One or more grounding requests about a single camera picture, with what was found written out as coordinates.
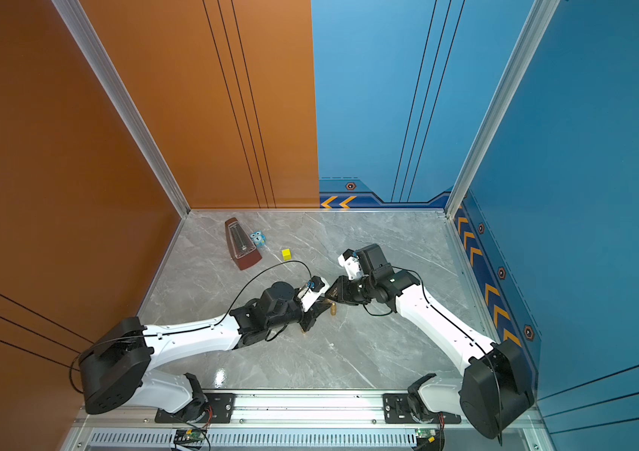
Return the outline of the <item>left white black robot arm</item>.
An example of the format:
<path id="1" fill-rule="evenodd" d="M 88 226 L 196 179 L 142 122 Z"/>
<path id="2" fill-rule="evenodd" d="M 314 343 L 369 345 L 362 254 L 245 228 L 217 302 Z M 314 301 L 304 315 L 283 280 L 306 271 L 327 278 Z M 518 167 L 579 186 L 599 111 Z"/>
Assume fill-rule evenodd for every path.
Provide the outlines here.
<path id="1" fill-rule="evenodd" d="M 208 403 L 197 376 L 167 374 L 161 366 L 202 353 L 234 351 L 274 340 L 289 325 L 308 331 L 327 308 L 327 281 L 312 277 L 295 289 L 273 283 L 261 296 L 225 316 L 175 325 L 120 321 L 78 356 L 90 415 L 123 405 L 156 408 L 182 420 L 201 417 Z"/>

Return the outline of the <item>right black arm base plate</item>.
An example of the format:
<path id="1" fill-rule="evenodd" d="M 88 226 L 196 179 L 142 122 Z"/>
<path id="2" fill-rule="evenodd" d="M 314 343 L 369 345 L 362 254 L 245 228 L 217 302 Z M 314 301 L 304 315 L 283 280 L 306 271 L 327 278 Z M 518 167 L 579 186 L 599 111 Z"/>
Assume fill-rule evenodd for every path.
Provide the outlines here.
<path id="1" fill-rule="evenodd" d="M 419 396 L 409 393 L 383 394 L 385 423 L 391 425 L 432 424 L 459 425 L 462 418 L 453 413 L 432 413 Z"/>

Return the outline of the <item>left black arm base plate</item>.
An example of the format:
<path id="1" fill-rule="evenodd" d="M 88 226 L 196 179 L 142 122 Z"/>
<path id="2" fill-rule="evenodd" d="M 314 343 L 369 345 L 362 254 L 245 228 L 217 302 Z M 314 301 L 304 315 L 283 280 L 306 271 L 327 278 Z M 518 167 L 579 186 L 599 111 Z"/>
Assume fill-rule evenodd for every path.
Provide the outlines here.
<path id="1" fill-rule="evenodd" d="M 193 400 L 176 413 L 159 409 L 154 421 L 158 424 L 229 424 L 234 411 L 236 395 L 231 392 L 210 393 L 205 400 Z"/>

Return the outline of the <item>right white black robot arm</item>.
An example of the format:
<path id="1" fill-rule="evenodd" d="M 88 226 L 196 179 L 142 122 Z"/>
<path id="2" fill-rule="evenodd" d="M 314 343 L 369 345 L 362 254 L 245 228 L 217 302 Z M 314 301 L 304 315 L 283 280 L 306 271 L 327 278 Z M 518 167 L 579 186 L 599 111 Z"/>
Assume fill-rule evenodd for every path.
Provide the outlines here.
<path id="1" fill-rule="evenodd" d="M 500 440 L 503 431 L 535 403 L 531 369 L 521 347 L 471 328 L 433 298 L 418 272 L 392 265 L 377 244 L 348 249 L 338 257 L 345 271 L 328 289 L 337 304 L 385 304 L 413 323 L 456 366 L 458 386 L 432 374 L 407 390 L 411 412 L 420 421 L 432 415 L 463 415 L 482 436 Z"/>

